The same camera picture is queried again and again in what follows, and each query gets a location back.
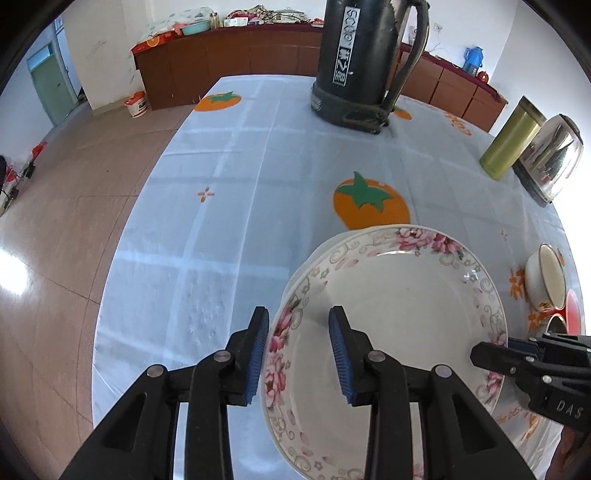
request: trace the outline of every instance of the green thermos cup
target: green thermos cup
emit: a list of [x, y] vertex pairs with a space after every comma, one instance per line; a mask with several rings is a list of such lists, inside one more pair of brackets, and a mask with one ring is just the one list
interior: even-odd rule
[[481, 156], [480, 165], [484, 171], [491, 178], [499, 180], [545, 122], [545, 116], [527, 98], [521, 97], [509, 120]]

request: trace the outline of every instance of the stainless steel kettle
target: stainless steel kettle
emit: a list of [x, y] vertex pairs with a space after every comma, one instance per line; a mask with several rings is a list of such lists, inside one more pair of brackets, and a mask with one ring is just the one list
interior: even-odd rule
[[513, 165], [524, 187], [547, 205], [564, 187], [583, 154], [578, 127], [566, 115], [548, 120]]

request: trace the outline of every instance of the wooden cabinet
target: wooden cabinet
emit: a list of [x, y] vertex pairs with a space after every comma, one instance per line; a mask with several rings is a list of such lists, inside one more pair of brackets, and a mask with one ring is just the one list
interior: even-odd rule
[[297, 73], [298, 32], [251, 32], [251, 73]]
[[505, 104], [479, 88], [466, 109], [464, 120], [488, 132], [499, 118]]
[[461, 117], [477, 88], [476, 84], [456, 75], [455, 72], [443, 70], [430, 103]]
[[168, 44], [143, 52], [135, 61], [153, 109], [183, 105], [174, 83]]
[[214, 84], [205, 44], [194, 45], [190, 37], [181, 38], [168, 45], [168, 54], [179, 104], [198, 103]]
[[[408, 53], [403, 52], [397, 71], [400, 71], [400, 68], [406, 63], [407, 59]], [[421, 57], [410, 73], [407, 82], [404, 84], [402, 94], [425, 103], [430, 103], [442, 72], [442, 67]]]
[[[182, 37], [135, 56], [152, 108], [198, 103], [221, 78], [232, 75], [316, 76], [322, 29], [309, 25], [220, 28]], [[403, 44], [392, 62], [386, 88], [405, 65]], [[424, 53], [402, 94], [438, 106], [489, 131], [505, 99], [457, 67]]]

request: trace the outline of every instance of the white bucket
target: white bucket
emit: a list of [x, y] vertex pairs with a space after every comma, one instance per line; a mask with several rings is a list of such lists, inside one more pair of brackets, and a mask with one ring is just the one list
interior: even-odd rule
[[135, 92], [133, 96], [129, 97], [125, 101], [125, 105], [127, 106], [127, 110], [129, 110], [129, 114], [133, 118], [143, 115], [144, 113], [146, 113], [147, 109], [145, 92]]

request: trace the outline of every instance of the orange persimmon pattern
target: orange persimmon pattern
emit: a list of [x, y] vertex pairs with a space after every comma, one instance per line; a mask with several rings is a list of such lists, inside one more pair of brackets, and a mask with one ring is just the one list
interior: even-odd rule
[[385, 183], [365, 179], [357, 171], [353, 175], [333, 194], [335, 212], [348, 229], [410, 223], [408, 206], [396, 190]]
[[398, 118], [402, 118], [403, 120], [412, 120], [413, 119], [413, 116], [408, 111], [406, 111], [404, 108], [394, 106], [394, 110], [392, 111], [392, 113], [394, 115], [396, 115]]
[[196, 112], [212, 112], [215, 110], [223, 110], [237, 105], [242, 100], [240, 95], [234, 92], [218, 93], [216, 95], [207, 95], [197, 105], [195, 105]]

